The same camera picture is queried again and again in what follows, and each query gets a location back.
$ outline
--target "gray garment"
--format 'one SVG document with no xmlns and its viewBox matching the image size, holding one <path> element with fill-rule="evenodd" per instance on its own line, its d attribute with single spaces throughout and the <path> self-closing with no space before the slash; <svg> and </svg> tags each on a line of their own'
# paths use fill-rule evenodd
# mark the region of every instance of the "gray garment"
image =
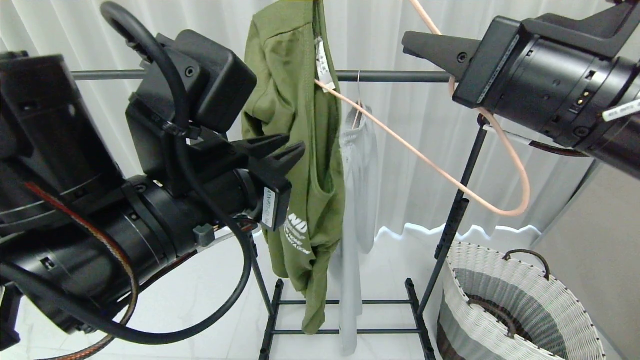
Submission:
<svg viewBox="0 0 640 360">
<path fill-rule="evenodd" d="M 352 109 L 340 131 L 346 200 L 342 240 L 331 258 L 329 272 L 340 282 L 340 338 L 345 356 L 356 350 L 357 316 L 362 315 L 358 256 L 371 251 L 376 236 L 380 177 L 373 127 L 371 120 Z"/>
</svg>

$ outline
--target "green jacket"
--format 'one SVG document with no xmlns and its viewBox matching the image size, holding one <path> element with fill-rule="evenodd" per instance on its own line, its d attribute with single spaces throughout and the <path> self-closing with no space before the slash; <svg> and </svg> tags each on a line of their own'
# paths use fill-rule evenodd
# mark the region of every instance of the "green jacket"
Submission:
<svg viewBox="0 0 640 360">
<path fill-rule="evenodd" d="M 287 221 L 266 231 L 273 271 L 307 299 L 307 334 L 324 323 L 327 269 L 344 215 L 340 102 L 314 83 L 318 36 L 337 86 L 320 0 L 283 0 L 255 14 L 244 56 L 258 83 L 244 107 L 243 137 L 288 133 L 289 143 L 307 146 L 287 176 L 293 185 Z"/>
</svg>

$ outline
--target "woven basket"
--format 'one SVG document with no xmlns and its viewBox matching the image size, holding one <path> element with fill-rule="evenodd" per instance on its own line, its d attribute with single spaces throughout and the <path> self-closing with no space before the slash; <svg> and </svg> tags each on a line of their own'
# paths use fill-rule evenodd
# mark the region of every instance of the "woven basket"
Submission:
<svg viewBox="0 0 640 360">
<path fill-rule="evenodd" d="M 453 243 L 442 271 L 438 348 L 445 360 L 600 360 L 600 338 L 582 304 L 533 265 Z"/>
</svg>

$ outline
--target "clothing rack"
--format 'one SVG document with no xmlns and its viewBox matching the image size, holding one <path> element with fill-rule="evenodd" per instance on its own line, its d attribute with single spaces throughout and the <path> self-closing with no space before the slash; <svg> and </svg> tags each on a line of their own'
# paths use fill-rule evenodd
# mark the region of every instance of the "clothing rack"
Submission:
<svg viewBox="0 0 640 360">
<path fill-rule="evenodd" d="M 126 80 L 126 79 L 142 79 L 145 75 L 144 70 L 98 70 L 98 71 L 76 71 L 72 72 L 72 75 L 76 81 L 82 80 Z M 338 80 L 343 82 L 363 82 L 363 83 L 447 83 L 449 81 L 449 75 L 446 72 L 432 72 L 432 71 L 359 71 L 359 70 L 342 70 L 337 71 Z M 484 144 L 486 138 L 486 130 L 484 125 L 486 120 L 482 115 L 478 116 L 478 132 L 474 141 L 473 148 L 469 154 L 465 171 L 462 175 L 460 183 L 468 185 L 471 174 L 476 166 L 480 150 Z M 415 322 L 414 329 L 359 329 L 358 334 L 418 334 L 422 350 L 424 352 L 424 358 L 426 360 L 435 360 L 434 348 L 429 339 L 429 332 L 424 323 L 424 310 L 433 294 L 433 289 L 438 280 L 438 276 L 442 271 L 442 267 L 449 253 L 449 249 L 456 237 L 462 218 L 467 211 L 469 200 L 465 198 L 464 193 L 458 190 L 453 200 L 449 217 L 445 223 L 444 231 L 440 237 L 440 243 L 438 244 L 435 252 L 435 258 L 437 260 L 434 267 L 429 284 L 421 298 L 418 301 L 418 296 L 415 292 L 415 286 L 412 279 L 409 277 L 404 282 L 408 299 L 398 300 L 364 300 L 363 305 L 390 305 L 390 304 L 407 304 L 411 306 L 413 319 Z M 253 251 L 252 268 L 255 274 L 258 287 L 260 288 L 260 294 L 264 301 L 264 305 L 267 308 L 269 319 L 267 326 L 264 330 L 264 339 L 262 341 L 262 348 L 259 352 L 260 360 L 269 360 L 271 355 L 271 346 L 273 344 L 273 338 L 276 335 L 299 335 L 304 334 L 302 330 L 288 330 L 288 329 L 276 329 L 276 323 L 278 320 L 278 313 L 280 306 L 287 305 L 304 305 L 304 300 L 282 300 L 282 290 L 284 289 L 284 282 L 279 279 L 276 282 L 273 297 L 269 297 L 269 293 L 262 277 L 260 266 L 258 265 L 256 246 L 253 242 L 253 236 L 248 233 L 251 241 Z M 338 300 L 327 300 L 327 305 L 340 304 Z M 318 335 L 335 335 L 339 334 L 339 330 L 320 330 Z"/>
</svg>

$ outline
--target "floor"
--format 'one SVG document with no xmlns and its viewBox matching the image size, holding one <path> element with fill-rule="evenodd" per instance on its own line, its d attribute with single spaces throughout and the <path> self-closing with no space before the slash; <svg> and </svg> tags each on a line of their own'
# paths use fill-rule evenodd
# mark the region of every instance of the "floor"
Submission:
<svg viewBox="0 0 640 360">
<path fill-rule="evenodd" d="M 405 299 L 404 280 L 411 277 L 419 296 L 426 288 L 435 264 L 433 251 L 442 228 L 428 231 L 407 224 L 402 234 L 383 228 L 376 238 L 373 251 L 361 259 L 362 293 L 365 299 Z M 478 243 L 507 251 L 527 247 L 539 233 L 533 228 L 514 233 L 498 228 L 491 239 L 481 229 L 472 229 L 461 241 Z M 259 262 L 269 291 L 273 291 L 276 277 L 271 272 L 268 251 L 258 236 Z M 534 261 L 523 255 L 524 261 Z M 216 245 L 166 276 L 140 299 L 130 326 L 143 331 L 169 332 L 193 325 L 215 311 L 236 286 L 241 270 L 241 252 L 234 240 Z M 429 302 L 425 319 L 435 344 L 434 325 L 440 306 L 441 290 Z M 329 299 L 338 298 L 335 284 L 330 281 Z M 301 299 L 285 282 L 283 299 Z M 337 306 L 328 306 L 327 321 L 323 329 L 337 328 Z M 303 317 L 302 306 L 284 306 L 280 310 L 279 329 L 299 329 Z M 258 358 L 267 314 L 255 279 L 247 286 L 243 296 L 232 310 L 217 324 L 195 338 L 162 346 L 146 346 L 116 340 L 93 359 L 96 360 L 178 360 L 178 359 L 233 359 Z M 44 317 L 30 302 L 20 308 L 17 330 L 22 342 L 0 354 L 0 359 L 31 360 L 61 356 L 79 350 L 101 339 L 100 334 L 74 334 L 67 336 Z M 361 329 L 380 327 L 413 327 L 410 307 L 407 305 L 365 306 L 359 319 Z M 607 359 L 618 360 L 608 343 Z M 325 360 L 341 357 L 338 338 L 332 335 L 277 336 L 272 360 Z M 354 355 L 346 359 L 419 360 L 423 359 L 417 335 L 360 335 Z"/>
</svg>

